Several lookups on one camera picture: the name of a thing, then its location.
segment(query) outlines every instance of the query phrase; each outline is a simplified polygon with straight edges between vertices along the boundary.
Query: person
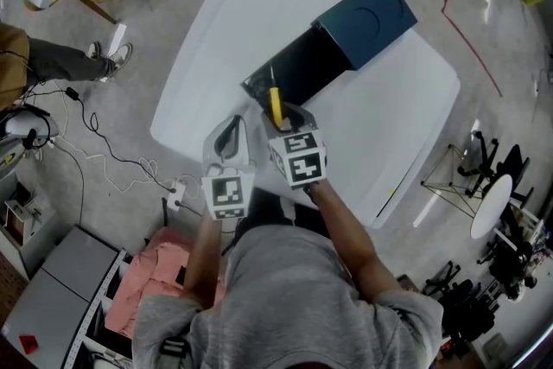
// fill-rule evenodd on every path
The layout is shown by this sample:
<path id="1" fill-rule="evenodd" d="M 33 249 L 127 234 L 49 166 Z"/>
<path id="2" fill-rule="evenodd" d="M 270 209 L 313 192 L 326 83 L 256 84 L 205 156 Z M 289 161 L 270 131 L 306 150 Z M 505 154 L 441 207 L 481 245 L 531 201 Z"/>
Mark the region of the person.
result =
<path id="1" fill-rule="evenodd" d="M 127 43 L 108 57 L 100 55 L 98 42 L 87 53 L 49 41 L 28 37 L 25 31 L 0 22 L 0 111 L 48 80 L 96 80 L 111 77 L 129 61 Z"/>
<path id="2" fill-rule="evenodd" d="M 203 215 L 181 296 L 141 301 L 136 369 L 429 367 L 442 306 L 401 289 L 328 181 L 308 194 L 319 212 L 296 206 L 292 226 L 278 197 L 255 190 L 214 306 L 221 221 Z"/>

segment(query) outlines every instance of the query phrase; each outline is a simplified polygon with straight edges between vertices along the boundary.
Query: white table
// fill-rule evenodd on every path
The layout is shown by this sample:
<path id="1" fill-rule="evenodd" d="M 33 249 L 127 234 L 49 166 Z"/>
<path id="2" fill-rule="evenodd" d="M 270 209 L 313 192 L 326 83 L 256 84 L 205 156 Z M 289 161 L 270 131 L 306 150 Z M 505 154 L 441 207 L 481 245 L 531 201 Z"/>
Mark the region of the white table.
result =
<path id="1" fill-rule="evenodd" d="M 501 213 L 503 213 L 509 204 L 511 192 L 511 176 L 502 175 L 492 185 L 476 210 L 473 224 L 470 227 L 470 235 L 473 239 L 484 237 L 497 225 Z"/>
<path id="2" fill-rule="evenodd" d="M 339 1 L 206 0 L 165 85 L 153 138 L 201 162 L 207 135 L 241 114 L 257 162 L 256 186 L 313 206 L 270 162 L 261 109 L 239 84 Z M 411 29 L 305 105 L 322 129 L 329 180 L 366 226 L 382 226 L 402 198 L 459 87 L 454 69 Z"/>

